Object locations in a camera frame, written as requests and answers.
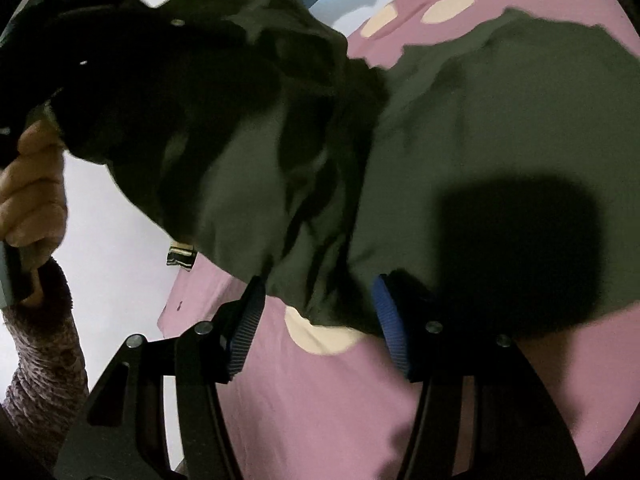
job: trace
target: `black bracket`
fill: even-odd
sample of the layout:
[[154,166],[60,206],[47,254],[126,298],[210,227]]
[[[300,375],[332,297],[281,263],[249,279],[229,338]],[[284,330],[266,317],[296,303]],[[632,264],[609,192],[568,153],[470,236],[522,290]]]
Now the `black bracket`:
[[[446,306],[401,271],[376,280],[374,303],[396,367],[423,382],[399,480],[586,477],[562,416],[508,335],[457,330]],[[465,376],[475,384],[472,462],[453,476]]]
[[242,298],[212,321],[178,338],[120,347],[82,407],[58,456],[57,480],[169,480],[162,379],[175,376],[178,418],[190,480],[240,480],[216,384],[242,370],[264,309],[264,283],[252,279]]

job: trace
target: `knit sleeve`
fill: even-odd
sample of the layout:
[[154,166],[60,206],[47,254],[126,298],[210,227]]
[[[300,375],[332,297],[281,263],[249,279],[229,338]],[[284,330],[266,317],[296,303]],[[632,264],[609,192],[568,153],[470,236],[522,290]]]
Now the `knit sleeve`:
[[2,408],[31,454],[51,470],[88,397],[88,385],[65,276],[53,259],[39,275],[41,307],[2,311],[18,352]]

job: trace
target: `screw head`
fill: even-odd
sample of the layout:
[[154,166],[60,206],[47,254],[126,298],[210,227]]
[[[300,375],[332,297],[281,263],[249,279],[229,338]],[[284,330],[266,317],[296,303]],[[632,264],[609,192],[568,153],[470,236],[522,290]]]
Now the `screw head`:
[[495,343],[502,348],[508,348],[511,346],[511,338],[507,335],[500,334],[495,338]]
[[430,321],[427,323],[426,327],[427,332],[429,332],[430,334],[439,334],[440,332],[442,332],[442,329],[444,328],[442,326],[442,323],[440,323],[439,321]]
[[140,334],[134,334],[127,338],[127,346],[129,348],[138,348],[145,342],[145,337]]
[[194,330],[198,335],[207,335],[209,332],[213,330],[213,325],[211,324],[210,321],[203,321],[198,323],[194,327]]

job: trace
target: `finger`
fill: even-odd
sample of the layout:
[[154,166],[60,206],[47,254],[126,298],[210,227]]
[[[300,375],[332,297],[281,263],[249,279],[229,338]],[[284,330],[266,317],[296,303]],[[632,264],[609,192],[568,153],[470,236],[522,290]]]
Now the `finger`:
[[31,211],[46,203],[59,204],[66,209],[65,187],[50,180],[39,180],[12,194],[0,204],[0,240]]
[[65,158],[61,148],[51,146],[33,155],[21,155],[0,175],[0,203],[27,184],[38,180],[63,182]]
[[37,242],[20,248],[20,263],[25,272],[35,270],[47,263],[47,260],[53,254],[64,237],[44,238]]
[[25,247],[43,238],[62,238],[65,232],[65,209],[49,203],[29,213],[5,240],[11,247]]
[[56,127],[46,119],[39,119],[29,126],[18,139],[18,153],[31,155],[47,146],[64,146]]

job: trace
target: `cream polka dot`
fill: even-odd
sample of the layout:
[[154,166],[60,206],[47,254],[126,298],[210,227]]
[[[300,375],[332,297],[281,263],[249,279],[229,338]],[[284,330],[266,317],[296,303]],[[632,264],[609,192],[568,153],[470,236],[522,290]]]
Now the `cream polka dot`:
[[440,0],[434,3],[422,16],[421,22],[432,25],[455,18],[465,9],[471,7],[476,0]]
[[345,326],[314,326],[288,306],[284,315],[289,335],[305,352],[314,355],[336,355],[346,352],[365,335]]
[[360,31],[363,38],[370,38],[385,25],[391,23],[398,17],[398,11],[393,4],[382,7],[375,15],[373,15]]

